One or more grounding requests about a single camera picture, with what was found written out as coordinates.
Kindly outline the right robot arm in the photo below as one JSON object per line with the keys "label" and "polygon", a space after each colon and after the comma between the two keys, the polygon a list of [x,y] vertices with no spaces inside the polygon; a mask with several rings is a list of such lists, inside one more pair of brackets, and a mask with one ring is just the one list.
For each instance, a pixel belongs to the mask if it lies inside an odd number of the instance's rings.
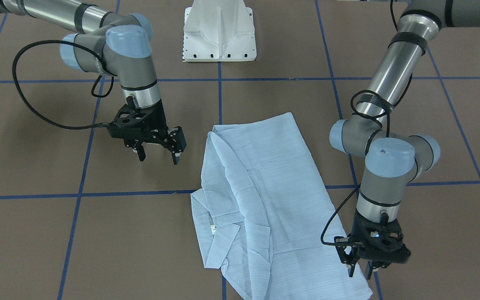
{"label": "right robot arm", "polygon": [[[185,151],[181,127],[167,125],[158,87],[150,41],[149,20],[139,14],[120,15],[95,4],[76,0],[0,0],[0,15],[29,16],[70,30],[61,40],[40,40],[23,47],[12,63],[12,77],[25,106],[50,125],[67,130],[106,128],[112,138],[122,139],[125,147],[146,158],[144,144],[160,145],[177,165]],[[120,82],[125,104],[109,123],[82,127],[61,125],[43,116],[25,98],[20,87],[17,66],[25,51],[40,45],[57,44],[62,61],[73,70],[96,73],[98,84],[109,77]]]}

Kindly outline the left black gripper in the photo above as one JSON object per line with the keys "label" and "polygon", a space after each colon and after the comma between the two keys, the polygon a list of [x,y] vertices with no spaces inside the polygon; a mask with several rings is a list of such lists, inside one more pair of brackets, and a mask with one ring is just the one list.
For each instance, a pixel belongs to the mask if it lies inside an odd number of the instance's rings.
{"label": "left black gripper", "polygon": [[368,260],[365,277],[370,280],[387,263],[403,262],[403,233],[398,220],[372,222],[355,210],[351,237],[335,237],[335,248],[348,276],[354,276],[358,260]]}

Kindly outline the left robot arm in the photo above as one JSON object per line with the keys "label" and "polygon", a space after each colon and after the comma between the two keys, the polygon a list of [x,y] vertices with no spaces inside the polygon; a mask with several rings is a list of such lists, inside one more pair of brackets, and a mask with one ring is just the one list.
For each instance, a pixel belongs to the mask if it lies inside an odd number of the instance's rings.
{"label": "left robot arm", "polygon": [[410,85],[428,43],[443,28],[480,27],[480,0],[412,0],[395,21],[396,33],[365,90],[352,96],[352,116],[330,131],[333,148],[365,159],[351,232],[335,237],[341,263],[354,275],[367,260],[369,279],[379,268],[406,263],[411,251],[403,243],[398,211],[407,183],[432,169],[440,158],[430,135],[398,135],[390,114]]}

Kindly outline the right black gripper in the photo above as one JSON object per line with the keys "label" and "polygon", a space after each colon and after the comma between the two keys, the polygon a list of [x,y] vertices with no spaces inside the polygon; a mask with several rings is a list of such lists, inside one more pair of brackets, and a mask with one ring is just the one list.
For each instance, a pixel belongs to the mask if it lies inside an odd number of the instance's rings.
{"label": "right black gripper", "polygon": [[178,165],[187,143],[181,126],[168,128],[162,99],[148,108],[137,108],[134,98],[127,98],[126,102],[130,108],[129,119],[136,122],[131,128],[138,131],[133,137],[124,139],[125,146],[133,147],[139,161],[143,162],[146,158],[143,142],[161,145],[171,154],[173,164]]}

